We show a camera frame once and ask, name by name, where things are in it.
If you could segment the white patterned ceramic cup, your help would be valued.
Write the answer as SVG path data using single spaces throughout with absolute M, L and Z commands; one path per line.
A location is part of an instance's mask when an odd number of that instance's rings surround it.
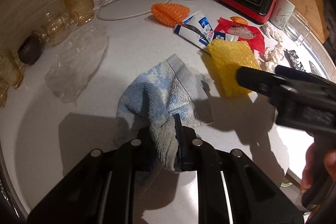
M 279 30 L 288 23 L 295 10 L 295 5 L 288 0 L 276 0 L 269 21 Z

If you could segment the white tissue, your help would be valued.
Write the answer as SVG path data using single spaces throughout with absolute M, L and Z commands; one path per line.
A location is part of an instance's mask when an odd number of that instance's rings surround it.
M 280 65 L 280 62 L 284 59 L 284 48 L 280 42 L 278 42 L 273 48 L 266 47 L 264 52 L 264 65 L 267 72 L 274 73 L 276 66 Z
M 273 38 L 277 42 L 282 43 L 283 41 L 282 36 L 278 33 L 277 28 L 274 28 L 274 26 L 271 23 L 269 22 L 264 23 L 261 26 L 261 29 L 268 38 Z

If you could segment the orange foam fruit net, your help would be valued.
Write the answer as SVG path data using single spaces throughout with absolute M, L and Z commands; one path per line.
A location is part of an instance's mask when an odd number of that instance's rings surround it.
M 152 5 L 151 13 L 161 24 L 174 28 L 189 16 L 190 9 L 177 3 L 156 3 Z

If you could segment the clear glass mug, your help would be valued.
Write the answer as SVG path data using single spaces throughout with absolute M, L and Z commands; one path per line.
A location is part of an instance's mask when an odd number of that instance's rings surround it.
M 311 30 L 311 25 L 296 10 L 294 10 L 283 29 L 286 36 L 293 40 L 298 46 L 303 44 L 311 33 Z

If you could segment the amber glass teapot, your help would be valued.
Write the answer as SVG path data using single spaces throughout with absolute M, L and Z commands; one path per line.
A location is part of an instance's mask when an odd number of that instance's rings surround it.
M 55 47 L 68 37 L 71 28 L 75 27 L 77 22 L 78 14 L 76 12 L 61 12 L 49 19 L 38 30 L 32 31 L 31 34 L 39 38 L 44 45 Z

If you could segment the blue white wipes packet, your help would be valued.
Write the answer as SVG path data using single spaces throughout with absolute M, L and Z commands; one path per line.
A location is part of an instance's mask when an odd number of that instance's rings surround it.
M 214 30 L 201 10 L 177 24 L 174 33 L 205 52 L 208 52 L 207 46 L 214 38 Z

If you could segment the red snack bag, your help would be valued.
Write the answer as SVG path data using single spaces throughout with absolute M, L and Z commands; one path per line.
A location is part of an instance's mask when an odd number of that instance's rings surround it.
M 258 28 L 232 20 L 218 19 L 214 39 L 223 39 L 228 42 L 246 41 L 251 50 L 265 52 L 264 36 Z

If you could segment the foil wrapper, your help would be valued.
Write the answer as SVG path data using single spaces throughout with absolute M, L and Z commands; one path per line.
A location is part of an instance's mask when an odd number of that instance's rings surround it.
M 284 50 L 284 54 L 286 59 L 288 60 L 291 68 L 297 70 L 297 71 L 302 71 L 306 72 L 302 62 L 300 61 L 297 53 L 295 50 Z

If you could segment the orange peel piece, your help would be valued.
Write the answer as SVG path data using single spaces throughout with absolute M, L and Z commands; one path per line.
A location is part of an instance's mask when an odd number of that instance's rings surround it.
M 230 19 L 238 24 L 244 24 L 244 25 L 249 24 L 244 18 L 241 18 L 240 16 L 232 16 L 230 17 Z

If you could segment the amber glass cup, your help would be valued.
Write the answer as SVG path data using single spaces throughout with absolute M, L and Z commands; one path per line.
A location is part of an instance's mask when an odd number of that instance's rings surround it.
M 95 4 L 93 0 L 63 0 L 68 11 L 74 11 L 77 14 L 77 25 L 82 26 L 91 21 L 94 14 Z
M 7 101 L 7 90 L 8 84 L 1 82 L 0 83 L 0 108 L 4 108 Z
M 20 87 L 23 72 L 15 62 L 13 54 L 8 49 L 1 51 L 1 81 L 11 87 Z

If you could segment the clear plastic bag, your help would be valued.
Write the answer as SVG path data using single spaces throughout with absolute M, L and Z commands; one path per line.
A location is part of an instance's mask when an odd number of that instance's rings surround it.
M 80 27 L 61 43 L 45 82 L 63 103 L 75 103 L 96 74 L 108 50 L 106 26 Z

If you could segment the blue white towel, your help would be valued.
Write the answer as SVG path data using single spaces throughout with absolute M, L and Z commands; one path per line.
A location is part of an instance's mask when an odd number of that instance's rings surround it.
M 138 130 L 150 128 L 158 160 L 168 170 L 180 172 L 176 159 L 178 141 L 175 114 L 187 127 L 214 122 L 207 94 L 212 80 L 171 55 L 139 75 L 123 92 L 117 108 L 117 133 L 112 148 L 134 139 Z

